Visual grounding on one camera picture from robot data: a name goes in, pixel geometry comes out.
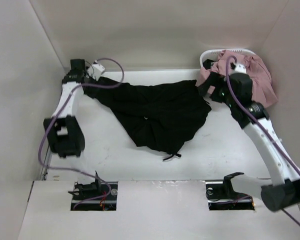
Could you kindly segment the black trousers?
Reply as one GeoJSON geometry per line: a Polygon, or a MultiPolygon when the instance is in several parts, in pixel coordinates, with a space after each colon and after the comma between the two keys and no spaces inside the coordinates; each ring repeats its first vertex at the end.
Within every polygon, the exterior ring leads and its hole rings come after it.
{"type": "Polygon", "coordinates": [[[185,142],[192,140],[212,110],[200,96],[195,80],[159,85],[116,88],[84,87],[84,94],[110,108],[137,147],[181,157],[185,142]]]}

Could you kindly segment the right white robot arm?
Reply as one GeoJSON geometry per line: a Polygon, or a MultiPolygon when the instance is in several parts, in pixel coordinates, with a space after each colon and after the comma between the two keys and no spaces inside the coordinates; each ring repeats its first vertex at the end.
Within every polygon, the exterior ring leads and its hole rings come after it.
{"type": "Polygon", "coordinates": [[[198,87],[201,96],[214,87],[210,99],[226,104],[231,116],[254,143],[270,179],[262,180],[235,172],[223,178],[222,192],[228,198],[238,193],[262,200],[272,212],[300,203],[300,169],[288,156],[276,135],[269,114],[261,103],[252,100],[253,81],[245,73],[232,73],[229,80],[212,73],[198,87]]]}

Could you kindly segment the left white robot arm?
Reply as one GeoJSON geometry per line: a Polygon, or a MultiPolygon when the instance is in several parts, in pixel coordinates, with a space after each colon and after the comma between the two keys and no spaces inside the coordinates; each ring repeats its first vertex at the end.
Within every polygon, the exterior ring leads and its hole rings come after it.
{"type": "Polygon", "coordinates": [[[79,157],[85,149],[85,137],[76,119],[80,98],[84,94],[82,84],[87,74],[86,61],[72,59],[70,71],[61,81],[62,91],[51,118],[43,120],[48,145],[60,158],[79,157]]]}

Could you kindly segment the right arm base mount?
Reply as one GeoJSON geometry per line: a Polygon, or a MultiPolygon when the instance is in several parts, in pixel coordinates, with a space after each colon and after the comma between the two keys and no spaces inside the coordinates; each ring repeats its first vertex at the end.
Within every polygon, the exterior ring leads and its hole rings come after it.
{"type": "Polygon", "coordinates": [[[251,196],[235,191],[226,191],[222,180],[206,181],[205,196],[210,211],[254,211],[255,203],[251,196]]]}

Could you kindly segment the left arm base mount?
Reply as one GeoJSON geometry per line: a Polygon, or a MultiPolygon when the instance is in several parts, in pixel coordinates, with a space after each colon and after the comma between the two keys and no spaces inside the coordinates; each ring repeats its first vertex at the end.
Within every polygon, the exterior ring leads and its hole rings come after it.
{"type": "Polygon", "coordinates": [[[83,184],[75,182],[71,195],[71,211],[108,212],[117,210],[118,188],[117,181],[104,182],[95,172],[96,179],[83,184]]]}

